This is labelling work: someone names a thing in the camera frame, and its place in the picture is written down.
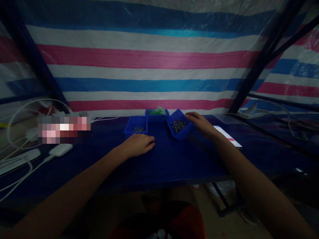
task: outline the left hand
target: left hand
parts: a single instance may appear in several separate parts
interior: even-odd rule
[[[155,145],[154,141],[155,138],[153,136],[133,134],[117,148],[125,155],[125,157],[131,158],[150,151]]]

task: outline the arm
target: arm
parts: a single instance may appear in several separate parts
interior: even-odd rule
[[[110,173],[128,158],[151,150],[155,145],[153,141],[153,136],[132,135],[44,200],[17,223],[6,238],[58,237]]]
[[[213,142],[243,197],[274,238],[317,238],[283,193],[204,116],[189,112],[186,118]]]

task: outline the blue table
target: blue table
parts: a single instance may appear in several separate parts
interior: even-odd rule
[[[242,153],[267,175],[290,173],[296,168],[318,168],[318,163],[245,124],[224,124],[213,116],[206,118],[233,136],[243,146]],[[45,199],[122,143],[125,140],[123,132],[128,119],[120,117],[92,124],[93,135],[85,144],[74,145],[64,156],[44,164],[0,206],[36,203]],[[212,143],[197,131],[180,142],[172,137],[166,123],[149,123],[149,135],[155,137],[154,149],[119,166],[101,185],[97,194],[168,188],[230,178]],[[39,147],[43,157],[33,163],[34,167],[54,146]],[[27,171],[28,166],[24,166],[1,177],[0,188],[16,181]]]

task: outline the pink stripe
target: pink stripe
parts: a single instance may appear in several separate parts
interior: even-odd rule
[[[161,106],[166,109],[211,110],[229,108],[233,99],[209,100],[104,100],[104,101],[69,101],[73,111],[95,110],[143,110]]]
[[[26,62],[12,39],[0,36],[0,63]]]
[[[305,49],[319,52],[319,31],[318,30],[310,31],[307,35],[302,37],[294,45],[304,46]]]
[[[38,45],[48,64],[133,69],[249,68],[258,52],[164,52]]]
[[[318,87],[287,85],[271,82],[264,82],[257,92],[274,95],[319,97]]]

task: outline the forearm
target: forearm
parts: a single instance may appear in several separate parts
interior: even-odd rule
[[[211,140],[243,197],[273,237],[317,238],[283,193],[218,131]]]
[[[56,238],[125,160],[120,150],[113,149],[43,201],[9,231],[7,238]]]

